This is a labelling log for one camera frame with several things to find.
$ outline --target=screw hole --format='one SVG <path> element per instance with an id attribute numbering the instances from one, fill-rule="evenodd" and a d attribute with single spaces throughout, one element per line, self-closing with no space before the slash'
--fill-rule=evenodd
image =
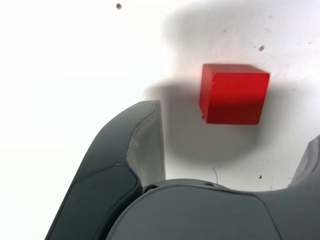
<path id="1" fill-rule="evenodd" d="M 211 182 L 206 182 L 205 185 L 208 185 L 208 186 L 212 186 L 212 187 L 216 187 L 217 185 L 211 183 Z"/>
<path id="2" fill-rule="evenodd" d="M 149 185 L 144 189 L 143 193 L 147 193 L 149 191 L 152 191 L 152 190 L 156 189 L 157 187 L 158 187 L 157 185 Z"/>

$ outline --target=white table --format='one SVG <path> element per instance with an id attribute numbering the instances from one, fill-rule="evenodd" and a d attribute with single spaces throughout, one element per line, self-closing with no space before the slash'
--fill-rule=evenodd
<path id="1" fill-rule="evenodd" d="M 44 239 L 95 135 L 141 100 L 162 101 L 168 179 L 286 188 L 320 134 L 319 1 L 117 3 L 0 2 L 0 239 Z M 203 63 L 271 73 L 259 125 L 203 122 Z"/>

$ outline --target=red cube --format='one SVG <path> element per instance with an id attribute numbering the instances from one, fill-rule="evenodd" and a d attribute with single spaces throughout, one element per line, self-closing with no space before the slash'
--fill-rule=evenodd
<path id="1" fill-rule="evenodd" d="M 256 125 L 270 74 L 250 65 L 204 64 L 200 108 L 209 124 Z"/>

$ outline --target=gray plastic part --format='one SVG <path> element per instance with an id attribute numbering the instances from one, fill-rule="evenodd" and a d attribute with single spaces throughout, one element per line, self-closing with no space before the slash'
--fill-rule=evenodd
<path id="1" fill-rule="evenodd" d="M 280 240 L 254 195 L 196 185 L 145 193 L 112 227 L 107 240 Z"/>
<path id="2" fill-rule="evenodd" d="M 146 186 L 166 179 L 161 104 L 135 129 L 127 152 L 127 161 Z"/>
<path id="3" fill-rule="evenodd" d="M 320 239 L 319 150 L 317 137 L 282 190 L 243 192 L 194 179 L 155 183 L 122 213 L 107 240 Z"/>

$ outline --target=dirt spot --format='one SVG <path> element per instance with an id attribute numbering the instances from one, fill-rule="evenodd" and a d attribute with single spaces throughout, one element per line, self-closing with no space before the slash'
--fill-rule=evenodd
<path id="1" fill-rule="evenodd" d="M 265 50 L 265 45 L 262 45 L 261 47 L 259 47 L 259 52 L 262 52 L 263 50 Z"/>

